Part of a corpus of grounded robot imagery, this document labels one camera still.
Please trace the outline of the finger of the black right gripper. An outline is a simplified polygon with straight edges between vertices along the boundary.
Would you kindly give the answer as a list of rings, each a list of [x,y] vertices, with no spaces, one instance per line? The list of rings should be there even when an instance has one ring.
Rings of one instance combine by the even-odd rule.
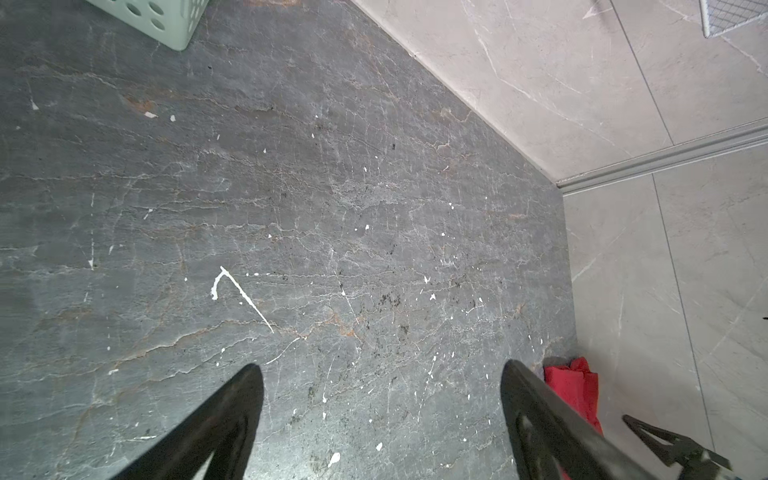
[[[725,457],[687,436],[671,432],[630,415],[623,415],[625,425],[666,466],[678,464],[679,479],[733,479],[734,471]]]

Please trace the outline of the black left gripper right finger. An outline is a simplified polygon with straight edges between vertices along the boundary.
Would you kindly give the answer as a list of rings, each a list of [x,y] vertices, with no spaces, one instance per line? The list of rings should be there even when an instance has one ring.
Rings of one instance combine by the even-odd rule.
[[[500,399],[521,479],[651,479],[522,362],[505,363]]]

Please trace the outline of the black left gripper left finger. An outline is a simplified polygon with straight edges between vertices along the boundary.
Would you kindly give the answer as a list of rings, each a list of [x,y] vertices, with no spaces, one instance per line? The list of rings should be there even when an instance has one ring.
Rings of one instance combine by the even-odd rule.
[[[239,370],[117,479],[242,479],[264,400],[260,367]]]

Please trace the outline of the dark red printed t-shirt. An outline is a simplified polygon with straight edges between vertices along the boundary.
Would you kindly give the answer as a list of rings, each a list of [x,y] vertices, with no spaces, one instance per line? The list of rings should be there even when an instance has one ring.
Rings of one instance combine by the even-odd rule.
[[[592,372],[586,358],[579,357],[567,365],[544,368],[545,383],[600,435],[598,419],[599,376]]]

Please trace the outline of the light green perforated plastic basket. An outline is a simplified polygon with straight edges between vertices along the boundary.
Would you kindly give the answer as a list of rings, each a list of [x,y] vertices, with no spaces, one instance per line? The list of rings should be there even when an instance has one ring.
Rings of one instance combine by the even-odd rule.
[[[87,0],[175,51],[187,48],[208,0]]]

